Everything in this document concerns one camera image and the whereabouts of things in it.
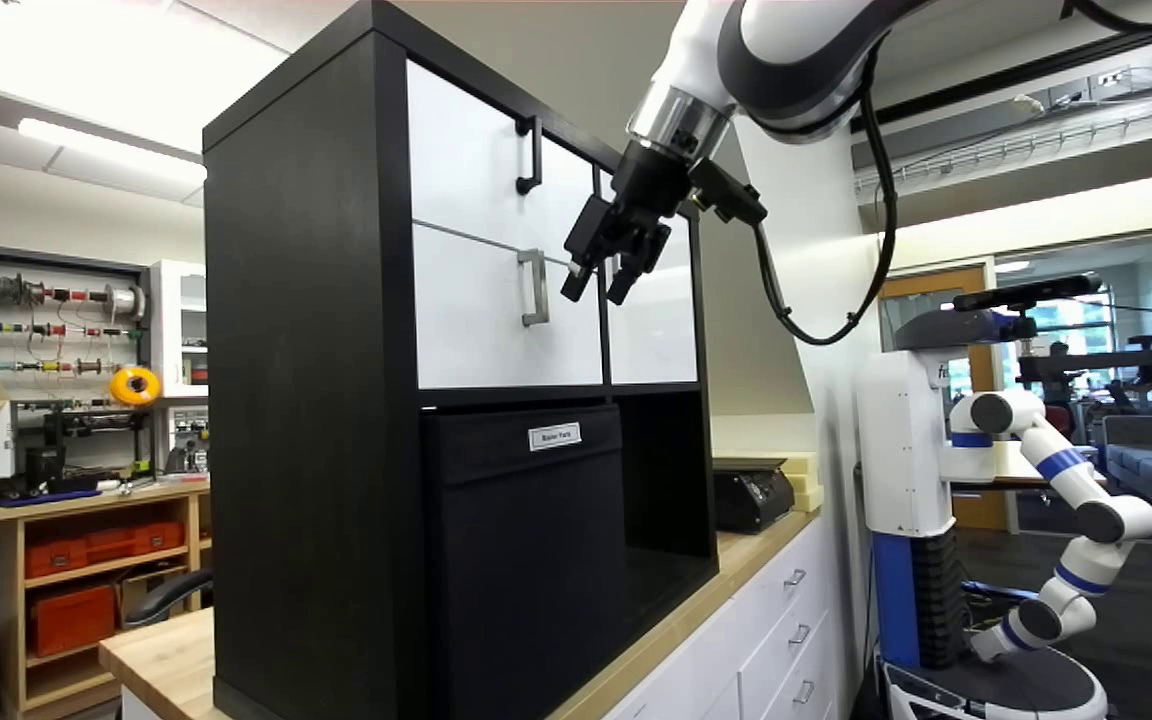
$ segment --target black cable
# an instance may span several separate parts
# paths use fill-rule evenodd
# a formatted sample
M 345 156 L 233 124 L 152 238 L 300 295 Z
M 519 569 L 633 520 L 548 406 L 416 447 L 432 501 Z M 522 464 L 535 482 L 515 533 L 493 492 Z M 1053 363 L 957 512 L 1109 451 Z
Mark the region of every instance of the black cable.
M 751 238 L 756 238 L 756 258 L 760 258 L 760 282 L 763 282 L 763 295 L 770 305 L 770 317 L 788 330 L 788 335 L 805 341 L 805 344 L 834 344 L 842 335 L 850 335 L 850 330 L 863 321 L 868 305 L 880 295 L 880 289 L 886 286 L 886 273 L 890 273 L 890 258 L 896 258 L 896 176 L 890 176 L 890 156 L 886 156 L 886 146 L 883 146 L 883 133 L 880 133 L 880 120 L 871 111 L 871 73 L 880 66 L 880 43 L 868 51 L 863 61 L 863 78 L 858 78 L 858 124 L 863 124 L 863 139 L 868 139 L 868 154 L 871 154 L 871 163 L 880 172 L 880 187 L 883 187 L 883 243 L 880 243 L 880 261 L 875 261 L 875 273 L 863 289 L 863 300 L 856 314 L 848 314 L 848 321 L 827 334 L 827 335 L 813 335 L 806 330 L 800 330 L 793 321 L 793 309 L 783 309 L 783 295 L 779 295 L 779 282 L 777 282 L 777 266 L 770 266 L 770 250 L 769 250 L 769 231 L 763 223 L 751 223 Z
M 1095 0 L 1063 0 L 1063 15 L 1068 12 L 1082 12 L 1092 23 L 1103 23 L 1111 34 L 1152 34 L 1152 23 L 1117 15 L 1117 12 L 1099 10 Z

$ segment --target cabinet handle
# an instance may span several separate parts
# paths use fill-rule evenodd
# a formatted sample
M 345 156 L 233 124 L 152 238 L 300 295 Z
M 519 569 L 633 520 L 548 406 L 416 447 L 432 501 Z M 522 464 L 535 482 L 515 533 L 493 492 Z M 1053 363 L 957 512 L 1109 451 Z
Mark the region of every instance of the cabinet handle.
M 512 187 L 528 196 L 535 184 L 542 184 L 542 150 L 539 150 L 539 118 L 515 120 L 515 133 L 533 133 L 533 176 L 515 176 Z
M 817 679 L 805 679 L 805 688 L 793 695 L 793 705 L 806 705 L 817 695 Z
M 805 569 L 796 569 L 793 577 L 783 577 L 783 598 L 793 598 L 793 594 L 800 594 L 800 586 L 806 579 L 806 571 Z
M 519 251 L 519 321 L 548 326 L 542 251 Z

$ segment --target cabinet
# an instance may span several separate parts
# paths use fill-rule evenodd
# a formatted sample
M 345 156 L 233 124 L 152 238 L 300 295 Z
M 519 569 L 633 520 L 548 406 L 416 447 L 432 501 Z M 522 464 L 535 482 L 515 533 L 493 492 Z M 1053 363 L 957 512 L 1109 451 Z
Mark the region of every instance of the cabinet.
M 611 720 L 820 720 L 830 700 L 841 602 L 827 569 L 824 520 L 813 520 L 739 598 L 709 617 Z
M 165 400 L 209 397 L 209 277 L 200 266 L 155 266 L 155 372 Z
M 702 376 L 608 383 L 603 295 L 561 300 L 611 150 L 360 0 L 209 124 L 205 160 L 222 714 L 542 717 L 713 577 Z M 593 407 L 615 415 L 597 464 Z M 488 486 L 496 445 L 535 474 Z M 506 663 L 496 688 L 458 649 Z
M 420 66 L 408 124 L 420 390 L 603 383 L 599 305 L 561 295 L 593 163 Z
M 116 695 L 97 646 L 167 571 L 209 564 L 209 486 L 0 507 L 0 688 L 4 717 L 59 720 Z

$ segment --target wooden shelf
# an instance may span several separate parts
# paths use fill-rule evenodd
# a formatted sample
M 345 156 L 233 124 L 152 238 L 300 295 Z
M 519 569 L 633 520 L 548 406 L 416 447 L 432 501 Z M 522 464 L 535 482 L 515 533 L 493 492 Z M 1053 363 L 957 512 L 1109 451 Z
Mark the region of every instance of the wooden shelf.
M 88 649 L 57 663 L 30 668 L 24 707 L 59 705 L 67 695 L 83 695 L 112 686 L 116 686 L 112 671 L 99 668 L 99 653 Z
M 189 547 L 167 547 L 167 551 L 142 551 L 142 558 L 120 558 L 120 562 L 106 562 L 106 564 L 88 564 L 88 569 L 76 569 L 76 571 L 57 571 L 57 577 L 29 577 L 24 587 L 48 587 L 48 586 L 67 586 L 67 579 L 83 579 L 83 577 L 105 577 L 105 571 L 120 571 L 120 569 L 135 569 L 135 564 L 159 564 L 159 562 L 177 562 L 177 558 L 189 558 Z
M 67 653 L 57 653 L 57 658 L 24 658 L 24 668 L 59 663 L 59 659 L 73 659 L 73 658 L 83 658 L 83 653 L 97 653 L 97 649 L 99 646 L 67 649 Z

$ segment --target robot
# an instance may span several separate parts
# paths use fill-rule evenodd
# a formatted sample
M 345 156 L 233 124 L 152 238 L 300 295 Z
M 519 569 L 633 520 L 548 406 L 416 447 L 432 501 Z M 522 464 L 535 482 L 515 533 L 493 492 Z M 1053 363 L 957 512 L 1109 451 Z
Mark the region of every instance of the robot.
M 896 191 L 868 88 L 883 35 L 924 5 L 933 0 L 687 0 L 668 58 L 628 124 L 628 150 L 611 176 L 615 196 L 593 196 L 567 238 L 572 273 L 565 295 L 579 300 L 597 269 L 608 266 L 608 300 L 620 305 L 636 277 L 657 269 L 668 243 L 662 215 L 697 201 L 719 220 L 739 220 L 756 231 L 769 305 L 796 341 L 830 344 L 848 335 L 886 277 L 896 214 L 886 214 L 880 269 L 863 305 L 841 334 L 813 335 L 779 305 L 760 231 L 769 215 L 760 191 L 717 170 L 713 154 L 736 111 L 783 146 L 806 146 L 834 133 L 858 104 L 890 210 Z M 1117 34 L 1152 29 L 1103 12 L 1095 0 L 1063 0 L 1068 12 Z M 943 358 L 1016 334 L 1025 326 L 982 309 L 943 314 L 933 330 L 912 334 L 902 352 L 883 352 L 863 380 L 863 415 L 883 420 L 883 428 L 858 425 L 858 445 L 868 458 L 863 512 L 875 547 L 880 659 L 890 717 L 1109 717 L 1095 677 L 1046 649 L 1095 624 L 1089 602 L 1117 579 L 1132 542 L 1152 533 L 1152 507 L 1132 497 L 1109 497 L 1027 397 L 987 393 L 958 400 L 943 428 L 937 390 Z M 965 637 L 957 627 L 958 586 L 947 551 L 947 482 L 993 482 L 1001 447 L 1012 445 L 1076 507 L 1081 542 L 1063 547 L 1053 579 L 1030 602 Z M 1030 688 L 1072 688 L 1072 695 L 1027 700 L 1025 694 Z
M 1092 282 L 1006 289 L 1006 300 L 1076 295 Z M 863 524 L 871 533 L 880 663 L 896 720 L 914 717 L 1109 717 L 1099 679 L 1053 646 L 1092 634 L 1095 607 L 1135 542 L 1152 536 L 1152 505 L 1109 497 L 1099 474 L 1042 420 L 1020 390 L 977 393 L 943 414 L 943 363 L 971 344 L 1034 335 L 1027 317 L 977 305 L 933 314 L 896 334 L 858 380 Z M 1068 507 L 1068 542 L 1039 594 L 965 634 L 950 486 L 1034 474 Z

